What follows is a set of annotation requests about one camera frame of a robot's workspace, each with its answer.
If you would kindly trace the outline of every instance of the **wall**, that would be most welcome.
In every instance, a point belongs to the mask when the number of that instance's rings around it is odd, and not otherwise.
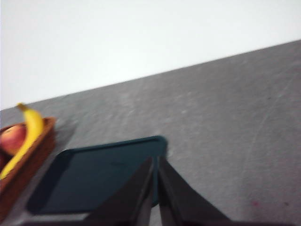
[[[300,0],[2,0],[1,109],[298,40],[300,12]]]

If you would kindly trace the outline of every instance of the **yellow banana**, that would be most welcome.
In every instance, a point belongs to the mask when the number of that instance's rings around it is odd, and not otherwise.
[[[18,152],[1,171],[0,179],[5,178],[8,173],[15,167],[15,165],[22,159],[27,150],[42,133],[44,127],[44,122],[39,112],[28,108],[22,103],[18,103],[17,107],[23,112],[26,124],[26,137]]]

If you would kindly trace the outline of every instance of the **red apple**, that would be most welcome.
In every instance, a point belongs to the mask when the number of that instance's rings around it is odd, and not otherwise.
[[[0,136],[0,146],[9,155],[15,155],[22,146],[26,136],[26,128],[16,125],[5,130]]]

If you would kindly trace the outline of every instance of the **wooden basket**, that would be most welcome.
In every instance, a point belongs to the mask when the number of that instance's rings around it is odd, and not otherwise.
[[[15,125],[2,128],[0,134]],[[44,131],[42,134],[17,165],[0,181],[0,222],[7,216],[30,179],[55,147],[54,125],[55,118],[44,118]]]

